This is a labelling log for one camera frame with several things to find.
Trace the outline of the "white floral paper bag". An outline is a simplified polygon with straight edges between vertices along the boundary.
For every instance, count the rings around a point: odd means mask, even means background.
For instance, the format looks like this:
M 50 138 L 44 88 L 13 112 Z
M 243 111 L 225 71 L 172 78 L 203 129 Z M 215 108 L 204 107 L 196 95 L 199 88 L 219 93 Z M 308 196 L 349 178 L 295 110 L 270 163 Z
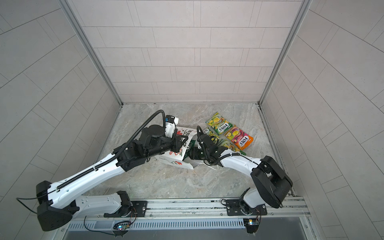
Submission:
M 177 135 L 184 135 L 188 136 L 188 141 L 182 146 L 180 151 L 178 153 L 174 153 L 171 151 L 165 152 L 162 155 L 155 156 L 156 160 L 158 160 L 160 163 L 183 168 L 183 169 L 189 169 L 193 170 L 198 165 L 204 164 L 203 161 L 200 160 L 191 160 L 189 157 L 187 157 L 186 160 L 183 160 L 185 156 L 185 152 L 187 149 L 187 146 L 189 145 L 190 141 L 193 140 L 197 136 L 197 130 L 192 128 L 177 128 Z

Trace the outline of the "dark green crisps bag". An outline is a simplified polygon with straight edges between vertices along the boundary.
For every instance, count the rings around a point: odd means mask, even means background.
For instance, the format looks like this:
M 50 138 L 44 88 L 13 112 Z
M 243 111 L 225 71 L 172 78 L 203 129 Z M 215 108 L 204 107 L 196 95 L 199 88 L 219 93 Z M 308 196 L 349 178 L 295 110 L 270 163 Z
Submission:
M 189 154 L 193 151 L 194 147 L 195 147 L 195 144 L 196 144 L 196 141 L 195 140 L 191 140 L 189 145 L 187 146 L 187 149 L 186 149 L 186 152 L 185 152 L 185 156 L 183 158 L 183 160 L 186 160 L 187 157 L 189 156 Z

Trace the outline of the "green Fox's candy pack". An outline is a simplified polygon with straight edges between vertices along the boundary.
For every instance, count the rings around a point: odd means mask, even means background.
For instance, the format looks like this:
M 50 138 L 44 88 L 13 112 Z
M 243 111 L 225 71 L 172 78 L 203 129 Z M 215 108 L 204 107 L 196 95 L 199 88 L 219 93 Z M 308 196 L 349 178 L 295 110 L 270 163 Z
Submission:
M 218 135 L 226 133 L 234 126 L 222 117 L 219 112 L 216 112 L 210 119 L 208 119 L 206 124 L 210 126 Z

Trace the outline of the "orange Fox's candy pack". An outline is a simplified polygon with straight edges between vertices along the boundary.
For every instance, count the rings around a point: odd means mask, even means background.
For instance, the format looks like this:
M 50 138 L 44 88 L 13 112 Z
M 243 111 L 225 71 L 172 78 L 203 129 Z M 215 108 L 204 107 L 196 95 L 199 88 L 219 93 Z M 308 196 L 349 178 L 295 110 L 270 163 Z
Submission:
M 254 140 L 253 137 L 236 126 L 233 126 L 225 136 L 240 150 L 246 149 Z

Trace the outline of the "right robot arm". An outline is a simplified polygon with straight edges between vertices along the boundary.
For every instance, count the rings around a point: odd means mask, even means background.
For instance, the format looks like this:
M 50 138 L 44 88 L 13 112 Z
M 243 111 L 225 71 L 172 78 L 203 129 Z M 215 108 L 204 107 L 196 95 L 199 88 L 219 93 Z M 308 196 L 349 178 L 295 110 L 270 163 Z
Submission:
M 229 209 L 241 215 L 265 215 L 265 205 L 281 208 L 293 182 L 280 165 L 270 156 L 251 158 L 231 149 L 216 145 L 211 137 L 204 135 L 188 152 L 192 160 L 200 160 L 209 166 L 230 168 L 252 178 L 255 187 L 246 189 L 236 202 L 226 201 Z

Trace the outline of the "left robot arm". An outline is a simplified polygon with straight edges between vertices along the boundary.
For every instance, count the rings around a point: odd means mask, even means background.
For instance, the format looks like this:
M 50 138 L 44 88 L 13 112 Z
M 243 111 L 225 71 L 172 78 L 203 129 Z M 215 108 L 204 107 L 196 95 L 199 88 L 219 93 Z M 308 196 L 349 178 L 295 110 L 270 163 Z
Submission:
M 142 129 L 139 139 L 131 137 L 83 171 L 58 182 L 40 182 L 36 186 L 36 196 L 39 202 L 37 218 L 42 230 L 58 229 L 81 215 L 102 213 L 107 218 L 129 215 L 132 203 L 125 191 L 110 197 L 95 197 L 90 201 L 82 195 L 98 184 L 144 164 L 151 157 L 168 151 L 178 153 L 188 140 L 176 130 L 168 137 L 165 127 L 152 125 Z

